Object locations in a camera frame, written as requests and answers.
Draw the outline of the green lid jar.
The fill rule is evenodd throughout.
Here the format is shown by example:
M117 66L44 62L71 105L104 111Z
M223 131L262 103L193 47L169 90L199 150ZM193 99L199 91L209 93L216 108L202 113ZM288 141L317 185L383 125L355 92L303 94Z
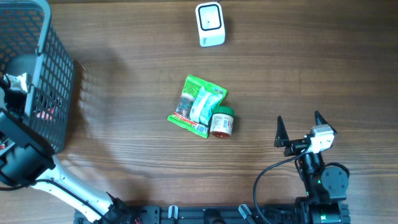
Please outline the green lid jar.
M229 138L233 131L234 109L217 106L211 117L210 134L217 138Z

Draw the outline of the light blue wipes packet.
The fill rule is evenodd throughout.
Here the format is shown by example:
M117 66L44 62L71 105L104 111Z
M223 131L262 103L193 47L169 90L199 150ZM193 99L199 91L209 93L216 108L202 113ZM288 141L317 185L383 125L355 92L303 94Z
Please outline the light blue wipes packet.
M215 106L222 100L220 93L211 93L201 87L190 110L190 120L208 125Z

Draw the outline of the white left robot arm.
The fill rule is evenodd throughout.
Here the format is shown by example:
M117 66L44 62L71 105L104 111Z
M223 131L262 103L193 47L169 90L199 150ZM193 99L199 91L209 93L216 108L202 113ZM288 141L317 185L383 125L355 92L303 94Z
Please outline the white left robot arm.
M122 223L129 218L122 201L90 187L62 166L46 140L49 131L41 136L2 108L1 134L14 142L1 154L3 191L32 187L48 192L92 223Z

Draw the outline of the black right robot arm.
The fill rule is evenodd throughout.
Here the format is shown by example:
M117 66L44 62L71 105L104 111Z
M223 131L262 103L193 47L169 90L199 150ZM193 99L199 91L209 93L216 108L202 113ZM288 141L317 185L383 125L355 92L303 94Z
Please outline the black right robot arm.
M275 147L284 156L295 157L295 166L304 183L306 196L295 200L296 223L350 223L346 191L349 170L337 162L325 163L322 152L333 146L337 131L315 112L315 125L302 139L291 140L283 119L277 118Z

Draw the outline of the small red carton box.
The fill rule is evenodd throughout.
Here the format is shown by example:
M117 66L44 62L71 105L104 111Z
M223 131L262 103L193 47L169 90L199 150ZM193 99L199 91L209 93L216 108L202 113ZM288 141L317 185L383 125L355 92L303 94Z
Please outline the small red carton box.
M60 116L60 109L62 102L60 98L52 100L45 100L43 102L43 109L36 112L36 117L44 121L53 121Z

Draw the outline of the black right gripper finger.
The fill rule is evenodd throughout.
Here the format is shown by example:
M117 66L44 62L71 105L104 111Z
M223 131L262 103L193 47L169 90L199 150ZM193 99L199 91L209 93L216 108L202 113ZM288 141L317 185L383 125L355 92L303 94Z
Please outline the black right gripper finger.
M286 147L289 145L289 136L287 134L283 119L281 116L277 117L277 130L275 134L275 147Z
M326 121L326 119L321 115L321 113L318 110L315 111L315 123L316 123L317 126L319 126L319 125L329 125L329 127L333 131L333 134L337 134L336 129Z

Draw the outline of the green snack bag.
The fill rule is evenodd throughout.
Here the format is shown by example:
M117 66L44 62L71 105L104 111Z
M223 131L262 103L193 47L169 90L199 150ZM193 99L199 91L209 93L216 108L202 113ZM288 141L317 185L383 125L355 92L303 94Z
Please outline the green snack bag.
M193 102L196 100L197 94L200 91L201 87L205 87L206 91L209 91L211 93L220 93L223 95L222 100L215 107L221 104L228 92L227 89L214 83L208 82L198 77L194 77L193 75L188 75L185 80L180 98L178 100L177 108L173 114L168 116L167 120L196 135L207 138L210 121L208 125L205 125L190 120L190 110L192 108Z

